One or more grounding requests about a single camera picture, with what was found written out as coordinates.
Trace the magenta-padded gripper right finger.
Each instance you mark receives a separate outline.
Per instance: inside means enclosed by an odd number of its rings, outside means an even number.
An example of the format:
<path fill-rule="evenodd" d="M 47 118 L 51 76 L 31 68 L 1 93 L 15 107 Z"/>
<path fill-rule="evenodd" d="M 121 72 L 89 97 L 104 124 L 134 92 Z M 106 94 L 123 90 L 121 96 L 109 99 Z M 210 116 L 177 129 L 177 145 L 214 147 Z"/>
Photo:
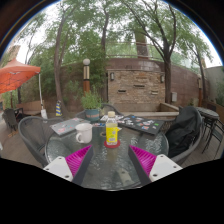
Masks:
<path fill-rule="evenodd" d="M 128 155 L 143 186 L 181 170 L 181 167 L 166 155 L 158 156 L 130 145 Z"/>

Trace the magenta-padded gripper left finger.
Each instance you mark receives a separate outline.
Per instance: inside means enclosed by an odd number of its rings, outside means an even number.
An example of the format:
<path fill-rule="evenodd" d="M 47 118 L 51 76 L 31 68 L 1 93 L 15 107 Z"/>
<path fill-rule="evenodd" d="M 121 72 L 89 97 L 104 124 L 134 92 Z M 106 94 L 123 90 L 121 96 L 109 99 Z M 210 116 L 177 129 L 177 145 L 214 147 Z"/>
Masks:
<path fill-rule="evenodd" d="M 58 156 L 44 170 L 76 185 L 81 185 L 93 156 L 93 146 L 86 146 L 67 157 Z"/>

